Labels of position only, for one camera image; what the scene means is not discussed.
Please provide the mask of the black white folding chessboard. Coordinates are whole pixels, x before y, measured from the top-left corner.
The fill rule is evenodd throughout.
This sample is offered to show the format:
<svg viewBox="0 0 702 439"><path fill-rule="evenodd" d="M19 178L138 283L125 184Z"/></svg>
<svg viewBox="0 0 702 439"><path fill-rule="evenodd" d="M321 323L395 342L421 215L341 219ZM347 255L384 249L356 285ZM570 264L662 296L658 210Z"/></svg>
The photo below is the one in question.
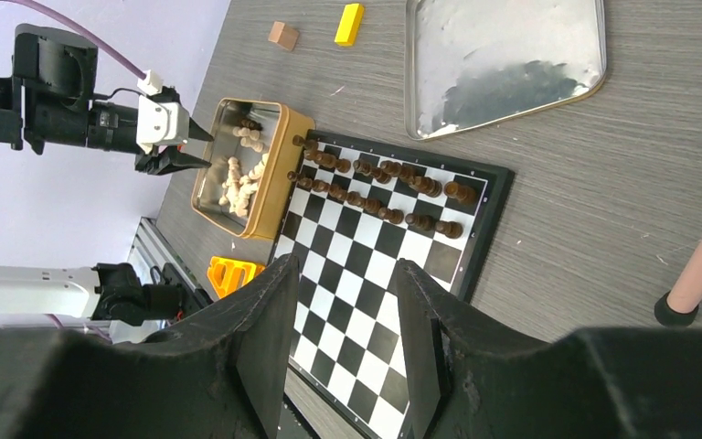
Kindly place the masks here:
<svg viewBox="0 0 702 439"><path fill-rule="evenodd" d="M386 183L303 160L306 177L378 199L389 209L455 221L456 239L366 213L325 193L292 186L272 256L299 261L291 367L369 438L410 438L409 395L394 290L399 259L415 262L443 289L469 301L493 242L512 170L340 134L310 131L320 151L377 166L398 162L420 176L471 187L472 205L431 198L399 179Z"/></svg>

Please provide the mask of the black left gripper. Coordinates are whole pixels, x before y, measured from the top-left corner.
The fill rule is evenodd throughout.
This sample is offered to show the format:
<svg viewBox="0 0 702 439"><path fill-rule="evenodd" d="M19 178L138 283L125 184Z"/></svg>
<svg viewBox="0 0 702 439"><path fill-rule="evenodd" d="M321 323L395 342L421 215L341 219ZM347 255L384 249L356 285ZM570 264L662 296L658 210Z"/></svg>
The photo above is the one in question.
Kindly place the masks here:
<svg viewBox="0 0 702 439"><path fill-rule="evenodd" d="M189 169L210 168L211 164L194 155L186 154L178 146L142 154L136 142L138 110L112 102L93 102L88 113L87 140L91 149L138 155L134 169L150 176L164 176ZM211 142L214 136L193 118L188 119L187 137Z"/></svg>

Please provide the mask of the dark rook corner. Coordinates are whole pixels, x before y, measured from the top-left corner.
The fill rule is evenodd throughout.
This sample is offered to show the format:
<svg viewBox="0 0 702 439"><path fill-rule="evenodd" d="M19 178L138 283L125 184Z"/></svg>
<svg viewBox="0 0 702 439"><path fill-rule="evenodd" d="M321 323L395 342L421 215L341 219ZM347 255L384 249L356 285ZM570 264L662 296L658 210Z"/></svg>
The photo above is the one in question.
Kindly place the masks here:
<svg viewBox="0 0 702 439"><path fill-rule="evenodd" d="M477 193L473 187L460 184L456 181L446 183L443 187L443 193L449 199L463 205L472 205L477 200Z"/></svg>

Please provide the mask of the gold tin box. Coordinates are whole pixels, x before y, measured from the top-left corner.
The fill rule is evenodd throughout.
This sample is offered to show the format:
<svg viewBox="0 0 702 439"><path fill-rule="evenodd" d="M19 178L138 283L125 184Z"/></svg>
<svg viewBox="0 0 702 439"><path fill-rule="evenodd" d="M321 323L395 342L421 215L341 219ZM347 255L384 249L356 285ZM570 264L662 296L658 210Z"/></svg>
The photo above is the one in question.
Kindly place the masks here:
<svg viewBox="0 0 702 439"><path fill-rule="evenodd" d="M315 128L312 118L279 102L222 99L214 139L190 196L195 213L242 239L273 240L292 190L303 149L293 144Z"/></svg>

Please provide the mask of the tin lid with bears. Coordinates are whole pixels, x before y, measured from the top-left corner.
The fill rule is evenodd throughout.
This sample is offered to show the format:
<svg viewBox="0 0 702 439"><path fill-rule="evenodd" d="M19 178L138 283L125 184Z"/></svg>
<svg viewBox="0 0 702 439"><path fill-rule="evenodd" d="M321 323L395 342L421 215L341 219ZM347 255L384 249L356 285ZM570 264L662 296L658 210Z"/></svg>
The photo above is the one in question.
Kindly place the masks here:
<svg viewBox="0 0 702 439"><path fill-rule="evenodd" d="M413 140L585 99L608 70L595 0L408 1L404 126Z"/></svg>

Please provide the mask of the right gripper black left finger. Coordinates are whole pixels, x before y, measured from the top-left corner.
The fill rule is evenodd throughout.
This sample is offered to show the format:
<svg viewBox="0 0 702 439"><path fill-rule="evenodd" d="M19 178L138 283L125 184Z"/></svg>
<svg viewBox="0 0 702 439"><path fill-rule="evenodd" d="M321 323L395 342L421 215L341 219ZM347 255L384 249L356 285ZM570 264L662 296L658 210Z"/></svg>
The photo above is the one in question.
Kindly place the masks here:
<svg viewBox="0 0 702 439"><path fill-rule="evenodd" d="M298 295L287 254L139 344L0 329L0 438L273 438Z"/></svg>

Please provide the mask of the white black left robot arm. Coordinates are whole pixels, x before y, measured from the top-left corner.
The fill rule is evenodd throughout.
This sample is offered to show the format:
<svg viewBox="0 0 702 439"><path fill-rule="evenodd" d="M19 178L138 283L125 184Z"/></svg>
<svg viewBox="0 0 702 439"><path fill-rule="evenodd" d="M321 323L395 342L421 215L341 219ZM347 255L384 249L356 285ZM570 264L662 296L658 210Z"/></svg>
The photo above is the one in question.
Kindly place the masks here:
<svg viewBox="0 0 702 439"><path fill-rule="evenodd" d="M16 24L0 28L0 76ZM192 109L218 32L181 26L90 29L156 71ZM141 217L154 217L172 176L133 170L130 155L47 145L43 155L0 145L0 265L77 268L124 262Z"/></svg>

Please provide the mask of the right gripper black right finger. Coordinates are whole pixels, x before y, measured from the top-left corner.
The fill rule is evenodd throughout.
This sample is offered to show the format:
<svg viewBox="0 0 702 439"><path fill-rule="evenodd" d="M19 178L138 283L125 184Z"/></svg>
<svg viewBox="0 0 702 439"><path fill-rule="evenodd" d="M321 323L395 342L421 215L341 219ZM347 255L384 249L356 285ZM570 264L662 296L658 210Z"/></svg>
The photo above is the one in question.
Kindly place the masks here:
<svg viewBox="0 0 702 439"><path fill-rule="evenodd" d="M548 343L395 266L417 438L702 438L702 329L588 327Z"/></svg>

